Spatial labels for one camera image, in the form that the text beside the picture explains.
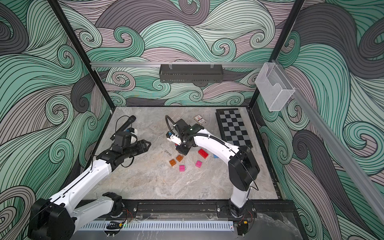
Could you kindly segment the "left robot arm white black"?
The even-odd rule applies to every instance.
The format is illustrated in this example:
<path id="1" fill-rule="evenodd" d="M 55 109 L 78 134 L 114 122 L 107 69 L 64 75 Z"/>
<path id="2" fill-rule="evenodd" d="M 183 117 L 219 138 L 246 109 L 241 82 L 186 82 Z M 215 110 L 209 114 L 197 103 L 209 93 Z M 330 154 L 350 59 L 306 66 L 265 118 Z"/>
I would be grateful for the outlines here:
<path id="1" fill-rule="evenodd" d="M 129 216 L 122 197 L 107 192 L 101 198 L 78 207 L 81 200 L 125 159 L 146 153 L 151 143 L 140 140 L 127 147 L 113 147 L 99 154 L 91 166 L 69 185 L 50 198 L 39 199 L 31 207 L 28 238 L 31 240 L 69 240 L 81 227 L 103 215 Z"/>

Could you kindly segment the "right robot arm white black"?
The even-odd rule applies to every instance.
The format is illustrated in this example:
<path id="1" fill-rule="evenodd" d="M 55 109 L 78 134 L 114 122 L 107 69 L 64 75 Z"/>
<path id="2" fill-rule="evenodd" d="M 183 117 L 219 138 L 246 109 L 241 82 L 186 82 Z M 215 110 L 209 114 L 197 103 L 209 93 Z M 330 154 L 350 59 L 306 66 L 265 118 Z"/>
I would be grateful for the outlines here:
<path id="1" fill-rule="evenodd" d="M 252 184 L 256 183 L 260 167 L 248 146 L 235 146 L 211 134 L 202 126 L 174 125 L 176 133 L 169 131 L 167 139 L 176 144 L 176 150 L 187 155 L 192 147 L 203 148 L 217 156 L 228 166 L 229 179 L 233 185 L 229 210 L 235 218 L 242 217 L 249 199 Z"/>

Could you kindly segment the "orange lego brick upper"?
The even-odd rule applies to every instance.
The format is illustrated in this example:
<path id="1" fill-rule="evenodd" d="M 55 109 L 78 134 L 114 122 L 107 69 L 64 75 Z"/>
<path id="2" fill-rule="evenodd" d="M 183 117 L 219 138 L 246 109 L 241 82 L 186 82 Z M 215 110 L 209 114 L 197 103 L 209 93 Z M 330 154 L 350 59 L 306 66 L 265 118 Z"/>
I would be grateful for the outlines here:
<path id="1" fill-rule="evenodd" d="M 182 160 L 183 160 L 183 156 L 182 155 L 178 155 L 177 157 L 176 157 L 176 160 L 178 161 L 178 162 L 181 162 Z"/>

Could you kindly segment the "orange lego brick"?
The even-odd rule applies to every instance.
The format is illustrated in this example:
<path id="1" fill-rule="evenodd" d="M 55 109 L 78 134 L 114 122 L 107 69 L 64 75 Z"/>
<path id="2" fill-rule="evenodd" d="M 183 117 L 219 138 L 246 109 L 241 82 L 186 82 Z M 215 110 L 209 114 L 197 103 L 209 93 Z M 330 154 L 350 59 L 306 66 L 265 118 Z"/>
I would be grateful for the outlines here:
<path id="1" fill-rule="evenodd" d="M 177 157 L 176 157 L 176 160 L 178 161 L 178 162 L 181 162 L 182 160 L 183 160 L 183 156 L 182 155 L 178 155 Z"/>
<path id="2" fill-rule="evenodd" d="M 170 165 L 171 165 L 172 167 L 175 166 L 175 165 L 177 164 L 176 161 L 175 161 L 174 159 L 170 160 L 169 163 L 170 163 Z"/>

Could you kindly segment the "red lego brick lower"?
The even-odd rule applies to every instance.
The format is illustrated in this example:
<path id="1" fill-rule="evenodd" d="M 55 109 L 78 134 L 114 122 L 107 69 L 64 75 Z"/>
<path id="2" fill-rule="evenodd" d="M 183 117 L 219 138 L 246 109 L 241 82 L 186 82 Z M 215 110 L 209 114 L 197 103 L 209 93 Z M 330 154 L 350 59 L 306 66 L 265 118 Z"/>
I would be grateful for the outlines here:
<path id="1" fill-rule="evenodd" d="M 208 154 L 205 150 L 203 150 L 203 149 L 199 149 L 199 150 L 198 150 L 198 153 L 199 153 L 199 155 L 202 156 L 204 159 L 206 159 L 206 158 L 209 156 L 209 154 Z"/>

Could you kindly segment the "orange lego brick lower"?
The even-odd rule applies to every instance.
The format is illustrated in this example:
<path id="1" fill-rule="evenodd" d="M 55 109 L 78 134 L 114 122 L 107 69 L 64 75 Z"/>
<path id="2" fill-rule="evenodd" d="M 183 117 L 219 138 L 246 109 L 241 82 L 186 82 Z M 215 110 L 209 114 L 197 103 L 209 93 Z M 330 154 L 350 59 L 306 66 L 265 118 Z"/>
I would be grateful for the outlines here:
<path id="1" fill-rule="evenodd" d="M 170 160 L 169 163 L 170 163 L 170 165 L 171 165 L 172 167 L 175 166 L 175 165 L 177 164 L 176 161 L 175 161 L 174 159 Z"/>

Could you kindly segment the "pink lego brick lower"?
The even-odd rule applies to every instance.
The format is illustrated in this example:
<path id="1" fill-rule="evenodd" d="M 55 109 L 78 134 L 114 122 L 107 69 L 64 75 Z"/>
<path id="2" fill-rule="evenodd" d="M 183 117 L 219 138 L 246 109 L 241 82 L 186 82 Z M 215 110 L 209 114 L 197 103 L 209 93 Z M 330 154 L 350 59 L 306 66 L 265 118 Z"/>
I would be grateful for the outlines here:
<path id="1" fill-rule="evenodd" d="M 184 172 L 186 170 L 185 165 L 179 165 L 179 171 Z"/>

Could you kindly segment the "playing card box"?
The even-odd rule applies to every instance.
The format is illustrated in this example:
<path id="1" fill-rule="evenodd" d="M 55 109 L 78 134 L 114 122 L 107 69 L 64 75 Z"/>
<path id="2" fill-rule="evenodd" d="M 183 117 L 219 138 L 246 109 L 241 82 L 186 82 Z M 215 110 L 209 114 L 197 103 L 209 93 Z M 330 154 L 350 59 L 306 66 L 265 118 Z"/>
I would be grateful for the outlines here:
<path id="1" fill-rule="evenodd" d="M 207 121 L 201 116 L 201 115 L 197 115 L 194 117 L 194 120 L 201 126 L 204 126 Z"/>

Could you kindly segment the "black microphone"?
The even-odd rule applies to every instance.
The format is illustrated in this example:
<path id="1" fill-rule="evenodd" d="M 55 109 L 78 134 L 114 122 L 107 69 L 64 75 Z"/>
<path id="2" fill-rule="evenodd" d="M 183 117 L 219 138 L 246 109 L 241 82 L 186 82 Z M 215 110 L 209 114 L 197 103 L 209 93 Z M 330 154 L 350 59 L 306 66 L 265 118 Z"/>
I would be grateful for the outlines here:
<path id="1" fill-rule="evenodd" d="M 129 128 L 129 126 L 136 121 L 136 116 L 128 116 L 128 119 L 118 128 L 115 130 L 115 133 L 110 137 L 110 140 L 113 141 L 115 139 L 115 136 L 118 132 L 124 132 L 126 129 Z"/>

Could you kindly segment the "black grey chessboard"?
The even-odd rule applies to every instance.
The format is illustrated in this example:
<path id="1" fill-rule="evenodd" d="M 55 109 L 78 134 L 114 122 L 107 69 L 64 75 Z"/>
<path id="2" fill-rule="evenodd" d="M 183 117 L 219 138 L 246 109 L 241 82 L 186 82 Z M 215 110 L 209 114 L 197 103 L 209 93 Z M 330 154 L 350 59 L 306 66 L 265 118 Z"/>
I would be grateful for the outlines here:
<path id="1" fill-rule="evenodd" d="M 239 109 L 217 109 L 216 118 L 223 141 L 234 146 L 253 147 Z"/>

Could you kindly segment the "black wall tray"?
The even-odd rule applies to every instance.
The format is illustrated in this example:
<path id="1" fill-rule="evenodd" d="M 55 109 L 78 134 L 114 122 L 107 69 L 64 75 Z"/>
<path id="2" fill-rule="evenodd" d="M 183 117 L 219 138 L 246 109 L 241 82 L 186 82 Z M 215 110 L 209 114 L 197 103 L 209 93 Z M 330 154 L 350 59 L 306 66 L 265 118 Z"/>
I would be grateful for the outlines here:
<path id="1" fill-rule="evenodd" d="M 221 83 L 224 70 L 221 65 L 161 65 L 159 75 L 162 83 Z"/>

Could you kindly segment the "aluminium rail back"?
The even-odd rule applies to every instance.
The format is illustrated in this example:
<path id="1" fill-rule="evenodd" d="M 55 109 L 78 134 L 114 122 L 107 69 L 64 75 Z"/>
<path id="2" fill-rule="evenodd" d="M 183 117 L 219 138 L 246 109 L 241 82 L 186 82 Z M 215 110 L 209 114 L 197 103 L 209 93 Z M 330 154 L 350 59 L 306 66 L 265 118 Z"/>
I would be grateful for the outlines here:
<path id="1" fill-rule="evenodd" d="M 254 69 L 261 68 L 264 63 L 247 62 L 122 62 L 122 61 L 97 61 L 90 62 L 92 68 L 160 68 L 161 65 L 168 65 L 172 68 L 175 65 L 206 65 L 213 67 L 221 65 L 223 68 Z"/>

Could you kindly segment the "clear plastic wall bin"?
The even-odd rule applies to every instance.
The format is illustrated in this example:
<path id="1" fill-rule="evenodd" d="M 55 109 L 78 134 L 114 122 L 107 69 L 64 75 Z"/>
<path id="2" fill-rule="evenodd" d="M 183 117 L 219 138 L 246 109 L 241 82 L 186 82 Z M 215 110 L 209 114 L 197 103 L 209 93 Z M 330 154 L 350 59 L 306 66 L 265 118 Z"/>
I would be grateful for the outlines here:
<path id="1" fill-rule="evenodd" d="M 295 93 L 285 69 L 277 63 L 264 63 L 256 86 L 270 112 L 279 112 Z"/>

